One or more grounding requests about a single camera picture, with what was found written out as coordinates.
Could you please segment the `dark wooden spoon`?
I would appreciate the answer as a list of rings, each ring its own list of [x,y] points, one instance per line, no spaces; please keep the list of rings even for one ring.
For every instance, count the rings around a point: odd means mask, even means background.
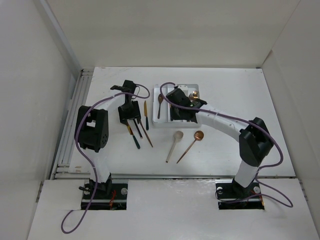
[[[163,98],[161,93],[158,95],[157,100],[158,100],[157,118],[160,119],[160,117],[161,117],[161,105],[162,105],[162,102],[164,100],[164,98]]]

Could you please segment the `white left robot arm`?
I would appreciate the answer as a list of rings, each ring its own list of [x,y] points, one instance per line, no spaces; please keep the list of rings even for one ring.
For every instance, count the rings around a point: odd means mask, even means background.
[[[99,153],[109,140],[109,114],[116,111],[119,122],[125,125],[129,132],[132,129],[129,121],[138,123],[141,120],[139,103],[134,98],[147,99],[136,93],[136,89],[143,86],[131,80],[125,80],[121,86],[113,85],[110,89],[117,93],[106,97],[92,106],[82,105],[78,109],[76,127],[74,132],[75,147],[78,152],[87,160],[91,167],[89,183],[81,190],[89,193],[91,198],[98,195],[100,198],[107,198],[111,195],[112,180],[111,174],[105,165],[100,166],[87,151]]]

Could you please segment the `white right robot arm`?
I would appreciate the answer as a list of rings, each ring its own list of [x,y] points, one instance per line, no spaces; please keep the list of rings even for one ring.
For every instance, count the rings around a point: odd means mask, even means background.
[[[249,195],[263,159],[274,146],[273,139],[261,118],[244,120],[218,112],[206,101],[190,100],[175,86],[165,99],[171,105],[174,120],[200,122],[235,139],[239,144],[241,163],[231,184],[231,199],[242,199]]]

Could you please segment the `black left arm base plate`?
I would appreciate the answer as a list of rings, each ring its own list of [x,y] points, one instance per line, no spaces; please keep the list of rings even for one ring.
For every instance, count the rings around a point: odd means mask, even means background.
[[[122,211],[127,209],[127,196],[129,185],[128,181],[108,179],[105,183],[99,183],[93,200],[95,182],[90,179],[79,186],[82,191],[82,199],[80,207],[85,210],[106,210],[106,211]]]

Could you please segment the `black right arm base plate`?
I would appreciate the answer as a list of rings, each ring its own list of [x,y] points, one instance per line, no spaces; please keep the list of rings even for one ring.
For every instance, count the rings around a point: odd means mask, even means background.
[[[215,183],[215,197],[219,210],[264,210],[261,188],[257,182],[252,182],[243,188],[236,182]]]

